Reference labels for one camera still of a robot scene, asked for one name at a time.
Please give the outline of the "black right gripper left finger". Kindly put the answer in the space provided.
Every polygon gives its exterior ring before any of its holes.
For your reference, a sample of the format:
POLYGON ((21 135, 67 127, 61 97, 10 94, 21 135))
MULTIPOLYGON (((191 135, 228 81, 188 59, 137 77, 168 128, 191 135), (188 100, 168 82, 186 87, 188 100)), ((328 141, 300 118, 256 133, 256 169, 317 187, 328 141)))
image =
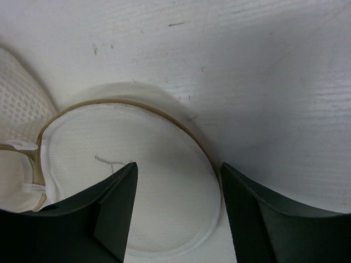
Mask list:
POLYGON ((123 262, 137 181, 132 162, 38 212, 1 210, 1 262, 123 262))

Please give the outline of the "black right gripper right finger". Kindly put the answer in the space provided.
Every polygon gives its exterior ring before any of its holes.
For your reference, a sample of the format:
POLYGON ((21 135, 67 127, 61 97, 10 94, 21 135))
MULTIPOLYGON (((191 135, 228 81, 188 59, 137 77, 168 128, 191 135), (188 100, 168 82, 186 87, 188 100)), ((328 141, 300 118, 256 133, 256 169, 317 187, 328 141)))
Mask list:
POLYGON ((223 163, 237 262, 350 262, 350 214, 294 201, 223 163))

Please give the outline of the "white mesh laundry bag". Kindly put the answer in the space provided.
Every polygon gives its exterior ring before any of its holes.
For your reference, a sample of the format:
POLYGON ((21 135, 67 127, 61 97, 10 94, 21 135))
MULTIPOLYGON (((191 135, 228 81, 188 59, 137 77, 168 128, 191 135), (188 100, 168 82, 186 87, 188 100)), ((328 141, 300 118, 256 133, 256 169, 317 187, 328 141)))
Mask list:
POLYGON ((100 98, 61 112, 1 50, 1 208, 39 213, 133 167, 127 252, 172 258, 205 242, 220 214, 220 189, 198 139, 139 102, 100 98))

